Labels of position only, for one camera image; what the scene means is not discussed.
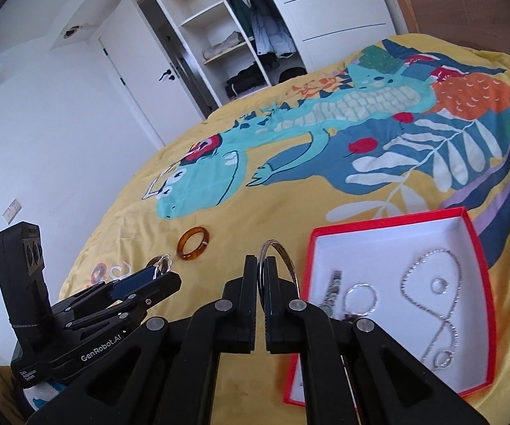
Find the screw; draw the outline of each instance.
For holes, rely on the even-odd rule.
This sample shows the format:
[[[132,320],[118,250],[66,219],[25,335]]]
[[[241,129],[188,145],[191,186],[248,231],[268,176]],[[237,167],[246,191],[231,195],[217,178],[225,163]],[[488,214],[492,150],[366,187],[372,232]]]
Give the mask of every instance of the screw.
[[[370,319],[362,318],[358,320],[357,327],[359,331],[371,332],[373,329],[375,329],[375,323]]]
[[[155,316],[146,322],[146,328],[150,331],[159,331],[164,327],[164,319]]]
[[[216,310],[220,312],[226,312],[227,310],[230,310],[233,308],[233,304],[230,300],[227,299],[221,299],[216,302]]]
[[[295,312],[301,312],[306,308],[306,302],[300,299],[294,299],[288,302],[288,306]]]

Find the bedspread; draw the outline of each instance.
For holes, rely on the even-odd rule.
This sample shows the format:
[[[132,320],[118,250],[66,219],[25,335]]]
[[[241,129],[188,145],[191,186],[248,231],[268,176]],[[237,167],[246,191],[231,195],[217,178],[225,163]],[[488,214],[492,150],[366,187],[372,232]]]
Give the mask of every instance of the bedspread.
[[[466,399],[510,421],[510,56],[427,35],[369,46],[322,72],[213,113],[159,151],[121,192],[63,285],[65,298],[175,256],[189,228],[211,239],[175,258],[181,290],[149,311],[192,315],[274,238],[304,269],[315,227],[464,205],[481,239],[497,314],[494,383]],[[305,423],[282,403],[290,358],[222,355],[212,423]]]

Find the black door handle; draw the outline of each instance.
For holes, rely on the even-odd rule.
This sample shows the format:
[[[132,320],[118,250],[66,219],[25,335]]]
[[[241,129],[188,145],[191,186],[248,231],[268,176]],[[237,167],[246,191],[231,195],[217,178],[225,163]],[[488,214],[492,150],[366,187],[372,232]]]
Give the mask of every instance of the black door handle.
[[[172,70],[168,69],[166,72],[164,72],[162,74],[162,76],[158,79],[159,81],[162,80],[166,75],[171,75],[172,74]]]

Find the white door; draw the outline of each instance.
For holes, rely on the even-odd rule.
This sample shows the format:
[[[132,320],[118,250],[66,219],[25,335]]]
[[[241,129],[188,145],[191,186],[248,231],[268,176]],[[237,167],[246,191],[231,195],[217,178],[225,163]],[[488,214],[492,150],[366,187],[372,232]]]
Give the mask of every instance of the white door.
[[[121,0],[106,24],[101,44],[165,145],[200,123],[199,107],[137,2]]]

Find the electrical outlet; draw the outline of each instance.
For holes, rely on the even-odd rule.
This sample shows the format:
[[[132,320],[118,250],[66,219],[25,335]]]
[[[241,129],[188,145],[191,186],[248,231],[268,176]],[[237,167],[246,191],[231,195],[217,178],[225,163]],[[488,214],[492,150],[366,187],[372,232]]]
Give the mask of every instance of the electrical outlet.
[[[13,221],[15,216],[18,214],[18,211],[21,209],[22,206],[16,199],[9,204],[9,207],[3,213],[3,218],[6,220],[7,224],[10,224]]]

